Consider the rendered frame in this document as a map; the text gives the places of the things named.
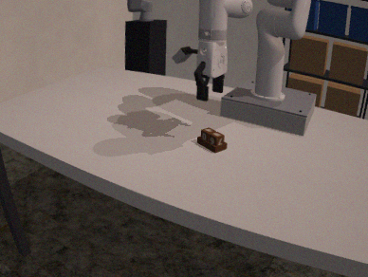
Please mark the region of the brown wooden cube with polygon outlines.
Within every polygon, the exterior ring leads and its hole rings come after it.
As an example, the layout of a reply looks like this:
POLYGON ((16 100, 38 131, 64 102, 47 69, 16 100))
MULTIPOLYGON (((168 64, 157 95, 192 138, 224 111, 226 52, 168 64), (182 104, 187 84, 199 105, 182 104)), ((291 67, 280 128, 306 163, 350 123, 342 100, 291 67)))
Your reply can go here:
POLYGON ((216 132, 215 130, 209 128, 201 130, 201 138, 205 141, 209 142, 209 134, 216 132))
POLYGON ((219 132, 209 134, 209 143, 214 146, 224 144, 224 135, 220 134, 219 132))

